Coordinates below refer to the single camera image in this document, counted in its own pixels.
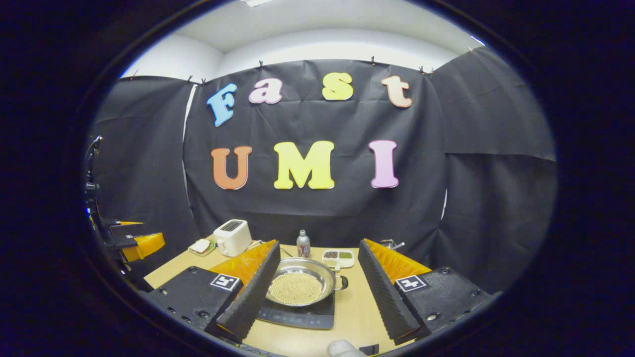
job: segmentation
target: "foam letter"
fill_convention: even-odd
[[[289,172],[293,174],[299,188],[311,173],[309,187],[312,189],[332,189],[335,182],[331,179],[331,151],[335,145],[330,141],[316,141],[305,159],[292,142],[279,142],[274,146],[278,153],[278,179],[274,182],[276,189],[291,189],[293,181],[289,179]]]
[[[412,105],[412,99],[403,96],[403,90],[410,88],[410,85],[402,82],[399,76],[384,78],[382,84],[388,86],[388,98],[395,106],[407,108]]]
[[[267,104],[275,104],[282,99],[280,95],[282,81],[278,78],[263,79],[258,81],[253,87],[258,89],[249,94],[251,103],[267,102]]]
[[[237,190],[247,183],[247,174],[249,173],[247,165],[247,156],[251,152],[250,146],[239,146],[234,149],[234,154],[238,157],[238,173],[236,178],[227,177],[227,155],[229,149],[220,147],[211,151],[214,159],[214,182],[220,188],[225,190]]]
[[[349,84],[353,78],[348,73],[332,72],[324,76],[322,95],[326,100],[347,100],[353,96],[353,87]]]
[[[235,92],[238,87],[234,83],[229,83],[225,88],[221,89],[218,93],[212,95],[207,100],[207,104],[211,106],[214,111],[216,121],[215,126],[219,126],[222,123],[229,120],[234,115],[234,111],[228,109],[234,106],[234,96],[232,92]]]
[[[376,189],[396,187],[399,180],[392,169],[392,151],[397,147],[397,143],[390,140],[375,140],[370,142],[368,147],[375,153],[375,178],[370,185]]]

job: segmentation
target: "black curtain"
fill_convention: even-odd
[[[352,98],[327,101],[322,78],[347,72]],[[410,108],[394,106],[383,78],[409,83]],[[252,104],[253,85],[284,83],[283,99]],[[214,125],[206,101],[237,85],[233,117]],[[374,189],[372,140],[393,140],[399,185]],[[278,142],[304,156],[328,140],[335,187],[277,190]],[[226,147],[236,174],[237,146],[252,147],[249,177],[236,191],[213,181],[210,151]],[[485,290],[505,289],[537,251],[556,194],[551,133],[526,83],[486,48],[432,74],[350,60],[297,61],[229,74],[198,88],[187,121],[184,163],[201,235],[246,219],[256,239],[293,244],[306,229],[316,246],[357,246],[361,238],[395,239],[401,252],[431,267],[452,266]],[[444,199],[447,191],[447,204]]]
[[[101,135],[95,158],[100,214],[145,222],[165,246],[131,266],[141,276],[198,239],[185,191],[182,140],[193,84],[163,77],[122,79],[105,98],[92,129]]]
[[[485,47],[431,75],[443,111],[447,206],[428,263],[505,289],[544,238],[556,197],[555,149],[531,89]]]
[[[347,72],[352,98],[327,101],[323,77]],[[383,78],[400,76],[410,84],[406,96],[415,104],[402,109],[387,96]],[[248,95],[265,78],[283,82],[276,104],[253,104]],[[207,100],[234,83],[233,117],[216,127]],[[375,189],[375,161],[368,144],[393,140],[393,189]],[[274,146],[294,142],[305,156],[318,140],[333,142],[328,190],[275,189],[278,155]],[[212,174],[210,152],[229,148],[227,174],[236,175],[233,149],[252,147],[244,187],[225,190]],[[352,60],[297,61],[229,74],[198,88],[187,119],[184,163],[194,217],[201,235],[229,219],[245,219],[255,239],[295,244],[305,229],[315,246],[358,246],[362,238],[406,241],[407,249],[437,228],[445,186],[442,113],[434,88],[420,73],[393,65]]]

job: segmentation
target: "table surface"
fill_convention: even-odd
[[[292,245],[280,245],[294,257],[297,249]],[[311,247],[311,258],[321,260],[322,253],[329,248]],[[335,340],[348,340],[356,348],[379,344],[379,352],[397,348],[382,322],[364,272],[357,260],[358,248],[346,248],[355,254],[355,265],[341,269],[336,275],[348,278],[349,286],[345,290],[336,290],[335,321],[331,330],[309,330],[288,327],[275,323],[256,320],[243,343],[268,352],[290,357],[325,357],[326,347]],[[288,257],[282,250],[281,258]],[[205,257],[185,251],[165,263],[145,277],[145,280],[157,288],[190,266],[210,269],[229,259],[220,250],[214,249]]]

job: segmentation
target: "yellow letter m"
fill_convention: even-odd
[[[291,189],[293,181],[289,179],[289,172],[295,183],[303,188],[309,174],[312,189],[332,189],[335,182],[331,179],[331,151],[335,145],[330,141],[314,142],[306,158],[298,151],[292,142],[280,142],[274,146],[278,153],[278,179],[274,182],[276,189]]]

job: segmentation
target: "white tray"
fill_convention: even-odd
[[[337,258],[327,257],[328,253],[330,252],[337,253]],[[340,257],[342,253],[349,255],[350,258]],[[332,268],[337,267],[338,265],[340,266],[340,268],[352,267],[353,265],[355,265],[355,254],[352,252],[352,250],[348,249],[327,249],[324,251],[324,253],[322,253],[322,263]]]

